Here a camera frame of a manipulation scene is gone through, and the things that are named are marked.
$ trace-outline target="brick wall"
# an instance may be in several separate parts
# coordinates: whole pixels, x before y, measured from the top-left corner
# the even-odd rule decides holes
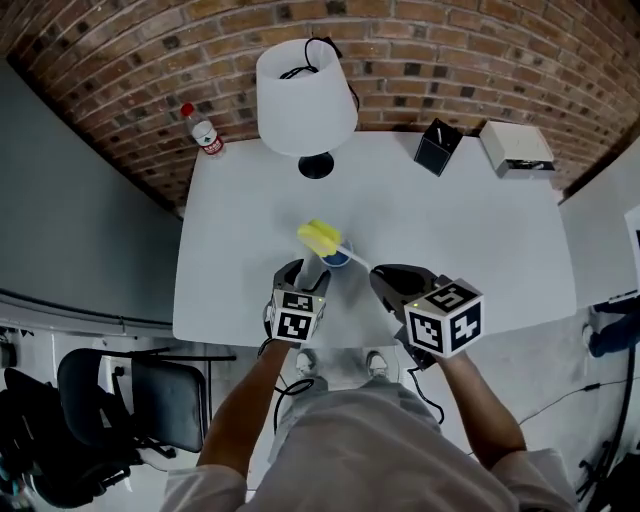
[[[556,154],[557,188],[640,114],[640,16],[628,0],[0,0],[0,54],[176,206],[197,153],[181,104],[227,141],[257,137],[258,56],[312,35],[344,53],[360,129],[532,123]]]

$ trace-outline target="table lamp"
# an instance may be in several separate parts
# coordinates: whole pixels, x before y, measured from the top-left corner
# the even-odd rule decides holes
[[[276,153],[300,157],[298,168],[311,179],[333,170],[329,151],[358,123],[336,51],[322,39],[295,39],[270,48],[256,64],[260,137]]]

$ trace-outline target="water bottle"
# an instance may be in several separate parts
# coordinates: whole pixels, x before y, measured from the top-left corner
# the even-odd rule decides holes
[[[191,103],[185,103],[180,109],[187,123],[189,133],[208,155],[220,157],[224,153],[224,142],[206,117],[196,112]]]

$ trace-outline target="black box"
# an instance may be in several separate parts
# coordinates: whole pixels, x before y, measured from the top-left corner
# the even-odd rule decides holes
[[[435,119],[424,132],[413,160],[440,176],[461,140],[462,134],[458,130]]]

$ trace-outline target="red bottle cap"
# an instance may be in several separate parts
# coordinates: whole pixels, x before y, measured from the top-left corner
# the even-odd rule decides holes
[[[182,108],[180,109],[180,113],[184,116],[190,116],[191,114],[193,114],[193,105],[191,103],[185,103],[184,105],[182,105]]]

